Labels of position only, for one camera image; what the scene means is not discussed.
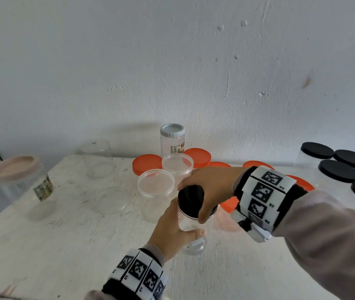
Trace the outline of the person's right hand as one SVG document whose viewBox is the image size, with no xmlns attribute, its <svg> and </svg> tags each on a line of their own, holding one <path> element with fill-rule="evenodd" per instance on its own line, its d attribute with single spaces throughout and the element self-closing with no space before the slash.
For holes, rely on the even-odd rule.
<svg viewBox="0 0 355 300">
<path fill-rule="evenodd" d="M 203 167 L 195 169 L 184 178 L 177 187 L 181 190 L 186 186 L 201 186 L 204 192 L 211 192 L 219 197 L 219 204 L 234 196 L 233 185 L 247 167 Z"/>
</svg>

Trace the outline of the person's left hand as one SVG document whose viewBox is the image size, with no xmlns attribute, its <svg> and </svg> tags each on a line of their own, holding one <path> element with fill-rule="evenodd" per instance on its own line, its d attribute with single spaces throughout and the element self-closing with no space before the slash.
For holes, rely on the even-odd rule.
<svg viewBox="0 0 355 300">
<path fill-rule="evenodd" d="M 184 245 L 177 244 L 177 232 L 180 230 L 178 218 L 178 199 L 174 198 L 164 214 L 159 218 L 155 229 L 145 245 L 163 266 L 172 259 Z"/>
</svg>

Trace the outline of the clear plastic jar body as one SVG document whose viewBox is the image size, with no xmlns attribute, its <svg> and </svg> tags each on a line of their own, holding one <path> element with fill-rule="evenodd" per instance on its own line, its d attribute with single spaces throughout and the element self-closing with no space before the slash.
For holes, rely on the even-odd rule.
<svg viewBox="0 0 355 300">
<path fill-rule="evenodd" d="M 181 212 L 180 209 L 178 210 L 178 218 L 179 218 L 179 227 L 180 227 L 181 230 L 184 230 L 184 231 L 189 231 L 189 230 L 194 230 L 194 229 L 203 229 L 203 230 L 205 230 L 205 232 L 206 232 L 205 238 L 207 239 L 207 245 L 205 247 L 205 250 L 206 250 L 206 248 L 208 246 L 208 235 L 207 235 L 207 232 L 209 230 L 209 228 L 206 226 L 206 224 L 199 224 L 197 219 L 188 217 L 186 214 Z M 185 250 L 185 246 L 186 245 L 184 245 L 182 247 L 182 252 L 185 253 L 186 255 L 197 256 L 197 255 L 200 255 L 203 252 L 205 252 L 205 250 L 204 250 L 202 253 L 198 253 L 196 255 L 193 255 L 193 254 L 188 253 L 187 250 Z"/>
</svg>

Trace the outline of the black screw lid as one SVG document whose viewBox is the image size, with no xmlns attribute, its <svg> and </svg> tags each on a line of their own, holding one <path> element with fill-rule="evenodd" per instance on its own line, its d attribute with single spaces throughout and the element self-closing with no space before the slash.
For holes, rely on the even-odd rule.
<svg viewBox="0 0 355 300">
<path fill-rule="evenodd" d="M 180 212 L 193 220 L 198 220 L 199 212 L 204 202 L 204 190 L 201 186 L 186 186 L 178 193 L 178 207 Z"/>
</svg>

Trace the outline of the person's right forearm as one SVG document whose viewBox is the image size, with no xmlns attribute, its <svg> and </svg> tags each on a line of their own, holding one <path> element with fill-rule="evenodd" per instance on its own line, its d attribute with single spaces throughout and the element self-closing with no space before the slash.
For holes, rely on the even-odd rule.
<svg viewBox="0 0 355 300">
<path fill-rule="evenodd" d="M 340 300 L 355 300 L 355 210 L 324 191 L 295 200 L 274 230 L 299 266 Z"/>
</svg>

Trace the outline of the right wrist marker band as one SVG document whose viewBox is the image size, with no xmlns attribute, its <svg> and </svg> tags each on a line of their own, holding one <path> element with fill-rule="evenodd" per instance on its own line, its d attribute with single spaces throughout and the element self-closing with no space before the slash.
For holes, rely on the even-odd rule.
<svg viewBox="0 0 355 300">
<path fill-rule="evenodd" d="M 253 166 L 235 181 L 235 210 L 272 235 L 295 200 L 307 194 L 296 181 L 265 166 Z"/>
</svg>

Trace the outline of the group of orange-lidded jars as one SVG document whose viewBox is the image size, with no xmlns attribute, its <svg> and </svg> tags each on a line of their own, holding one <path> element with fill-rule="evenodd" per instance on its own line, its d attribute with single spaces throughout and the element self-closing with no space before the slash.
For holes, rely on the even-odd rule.
<svg viewBox="0 0 355 300">
<path fill-rule="evenodd" d="M 185 152 L 188 157 L 191 157 L 193 161 L 190 161 L 188 157 L 183 157 L 183 165 L 185 167 L 190 168 L 193 165 L 193 168 L 202 168 L 205 166 L 213 166 L 213 167 L 230 167 L 227 163 L 219 162 L 219 161 L 211 161 L 211 154 L 200 148 L 191 148 Z M 135 158 L 132 162 L 132 169 L 134 174 L 137 176 L 142 175 L 144 172 L 153 169 L 162 169 L 162 157 L 154 154 L 145 154 Z M 304 179 L 301 179 L 297 176 L 291 176 L 291 178 L 297 181 L 297 184 L 303 187 L 307 191 L 314 190 L 314 186 L 312 186 L 309 182 Z M 236 197 L 231 197 L 227 201 L 221 204 L 221 208 L 227 212 L 231 213 L 235 206 L 238 204 L 238 199 Z"/>
</svg>

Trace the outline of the labelled jar with grey lid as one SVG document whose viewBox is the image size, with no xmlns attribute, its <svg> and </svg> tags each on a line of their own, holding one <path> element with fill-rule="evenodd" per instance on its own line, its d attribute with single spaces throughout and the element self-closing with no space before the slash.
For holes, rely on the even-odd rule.
<svg viewBox="0 0 355 300">
<path fill-rule="evenodd" d="M 177 123 L 164 124 L 160 128 L 161 154 L 163 158 L 185 151 L 185 128 Z"/>
</svg>

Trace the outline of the loose clear plastic lid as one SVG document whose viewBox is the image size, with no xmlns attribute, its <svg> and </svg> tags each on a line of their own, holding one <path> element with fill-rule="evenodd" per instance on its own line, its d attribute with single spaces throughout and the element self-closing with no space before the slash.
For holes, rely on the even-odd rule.
<svg viewBox="0 0 355 300">
<path fill-rule="evenodd" d="M 123 187 L 115 186 L 102 191 L 93 203 L 94 211 L 104 215 L 123 212 L 130 203 L 130 193 Z"/>
</svg>

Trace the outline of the clear lidless plastic jar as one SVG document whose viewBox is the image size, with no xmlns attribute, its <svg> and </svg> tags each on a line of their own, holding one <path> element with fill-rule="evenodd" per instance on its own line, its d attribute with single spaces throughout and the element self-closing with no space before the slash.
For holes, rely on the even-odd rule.
<svg viewBox="0 0 355 300">
<path fill-rule="evenodd" d="M 107 140 L 90 140 L 83 143 L 80 154 L 86 174 L 91 178 L 104 178 L 115 171 L 110 142 Z"/>
</svg>

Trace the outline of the clear jar with pink lid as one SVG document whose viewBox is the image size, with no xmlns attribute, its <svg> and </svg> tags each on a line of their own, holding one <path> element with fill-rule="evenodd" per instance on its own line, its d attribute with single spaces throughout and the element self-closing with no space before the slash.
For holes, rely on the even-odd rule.
<svg viewBox="0 0 355 300">
<path fill-rule="evenodd" d="M 56 210 L 54 184 L 37 157 L 0 161 L 0 190 L 16 213 L 30 221 L 43 220 Z"/>
</svg>

